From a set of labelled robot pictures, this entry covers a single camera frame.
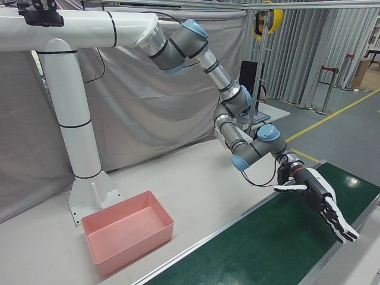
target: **pink plastic bin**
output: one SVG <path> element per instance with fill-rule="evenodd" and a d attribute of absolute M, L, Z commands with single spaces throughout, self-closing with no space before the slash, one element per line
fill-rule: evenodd
<path fill-rule="evenodd" d="M 107 276 L 171 240 L 173 220 L 147 191 L 82 219 L 97 269 Z"/>

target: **white tabletop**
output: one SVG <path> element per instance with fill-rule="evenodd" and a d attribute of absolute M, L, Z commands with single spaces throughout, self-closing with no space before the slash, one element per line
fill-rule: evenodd
<path fill-rule="evenodd" d="M 249 186 L 230 156 L 212 140 L 111 173 L 125 198 L 151 190 L 175 225 L 169 243 L 106 279 L 93 264 L 64 194 L 0 224 L 1 283 L 132 284 L 273 192 Z M 273 164 L 265 156 L 247 173 L 266 182 Z"/>

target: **black bracket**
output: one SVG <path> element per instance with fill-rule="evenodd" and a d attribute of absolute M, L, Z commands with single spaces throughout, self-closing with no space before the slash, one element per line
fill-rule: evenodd
<path fill-rule="evenodd" d="M 27 2 L 17 2 L 18 13 L 24 16 L 25 21 L 31 26 L 42 27 L 63 27 L 64 18 L 57 13 L 57 4 L 55 0 L 31 0 L 35 10 L 27 9 L 30 5 Z"/>

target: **stanchion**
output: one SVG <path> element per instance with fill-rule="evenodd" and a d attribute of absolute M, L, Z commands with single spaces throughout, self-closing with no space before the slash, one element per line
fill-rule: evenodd
<path fill-rule="evenodd" d="M 340 68 L 340 72 L 339 72 L 337 81 L 335 82 L 335 85 L 334 85 L 335 88 L 341 88 L 342 87 L 342 80 L 347 75 L 347 71 L 349 70 L 350 65 L 351 65 L 354 57 L 355 57 L 355 55 L 350 55 L 349 53 L 347 53 L 344 56 L 344 60 L 343 60 L 342 66 Z"/>
<path fill-rule="evenodd" d="M 315 97 L 316 89 L 318 88 L 318 83 L 319 83 L 319 81 L 321 79 L 321 74 L 322 74 L 323 67 L 324 66 L 322 65 L 321 68 L 319 69 L 319 71 L 318 71 L 318 73 L 316 75 L 317 80 L 314 81 L 314 83 L 313 83 L 313 87 L 312 87 L 312 91 L 311 91 L 312 96 L 310 98 L 310 106 L 308 106 L 307 105 L 308 103 L 306 102 L 306 106 L 303 109 L 306 109 L 306 110 L 315 110 L 315 109 L 317 109 L 317 106 L 313 105 L 313 100 L 314 100 L 314 97 Z"/>
<path fill-rule="evenodd" d="M 330 83 L 328 85 L 326 99 L 325 99 L 325 102 L 323 104 L 323 107 L 322 108 L 317 108 L 315 110 L 315 113 L 320 114 L 320 115 L 328 116 L 328 115 L 332 114 L 332 112 L 330 110 L 327 110 L 328 99 L 330 99 L 330 94 L 331 94 L 331 90 L 333 89 L 335 76 L 338 74 L 339 69 L 338 68 L 324 67 L 324 66 L 322 66 L 321 69 L 326 70 L 326 71 L 331 71 L 332 72 L 332 76 L 331 76 L 331 81 L 330 81 Z"/>

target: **conveyor belt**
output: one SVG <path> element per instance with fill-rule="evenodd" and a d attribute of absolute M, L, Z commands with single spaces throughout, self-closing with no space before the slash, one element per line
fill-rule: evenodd
<path fill-rule="evenodd" d="M 329 163 L 318 171 L 353 223 L 380 188 Z M 295 285 L 335 239 L 299 194 L 279 194 L 150 280 L 149 285 Z"/>

